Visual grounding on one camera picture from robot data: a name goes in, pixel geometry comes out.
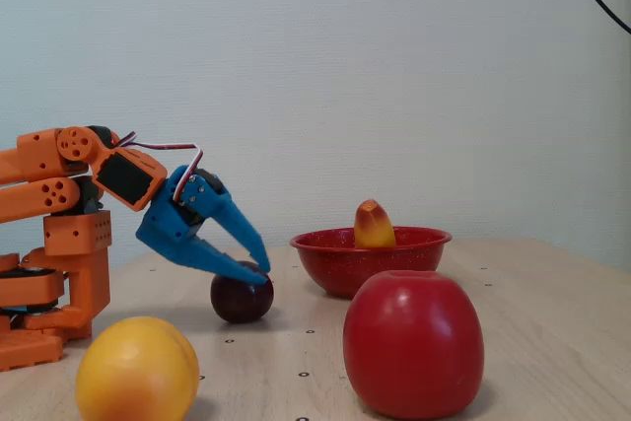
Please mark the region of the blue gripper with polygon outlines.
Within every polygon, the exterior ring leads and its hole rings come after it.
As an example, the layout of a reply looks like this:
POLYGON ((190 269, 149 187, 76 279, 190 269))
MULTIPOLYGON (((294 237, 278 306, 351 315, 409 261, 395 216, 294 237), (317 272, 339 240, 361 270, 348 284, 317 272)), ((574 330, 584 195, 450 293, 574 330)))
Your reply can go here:
POLYGON ((173 202, 176 185, 185 170, 186 166, 178 167, 162 184, 136 232, 137 239, 175 264, 262 285, 270 271, 262 237, 216 175, 191 175, 179 197, 182 204, 173 202), (254 269, 197 237, 208 218, 249 252, 256 262, 254 269))

